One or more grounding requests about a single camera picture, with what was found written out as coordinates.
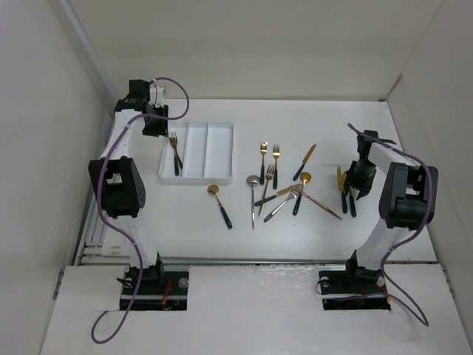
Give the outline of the silver spoon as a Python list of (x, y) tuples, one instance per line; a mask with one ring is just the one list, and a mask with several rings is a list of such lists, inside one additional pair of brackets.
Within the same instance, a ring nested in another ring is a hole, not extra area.
[(256, 175), (250, 175), (246, 178), (247, 185), (251, 188), (251, 227), (255, 228), (255, 193), (254, 189), (260, 183), (260, 179)]

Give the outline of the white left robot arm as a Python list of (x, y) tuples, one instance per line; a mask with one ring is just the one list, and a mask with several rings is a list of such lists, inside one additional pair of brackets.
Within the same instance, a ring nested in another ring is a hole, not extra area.
[(167, 116), (149, 104), (147, 94), (128, 94), (114, 111), (112, 132), (101, 156), (88, 165), (98, 213), (131, 246), (130, 267), (119, 281), (138, 294), (154, 294), (165, 285), (159, 252), (140, 221), (146, 188), (132, 154), (134, 134), (167, 136)]

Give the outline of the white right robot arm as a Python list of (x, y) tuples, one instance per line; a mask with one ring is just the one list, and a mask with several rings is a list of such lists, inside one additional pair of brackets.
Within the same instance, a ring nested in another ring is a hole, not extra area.
[(349, 292), (365, 293), (383, 277), (384, 258), (396, 245), (408, 243), (411, 231), (420, 231), (435, 214), (438, 169), (380, 139), (376, 131), (357, 131), (358, 160), (353, 161), (343, 190), (367, 196), (378, 170), (385, 174), (378, 204), (379, 219), (367, 241), (346, 263), (342, 282)]

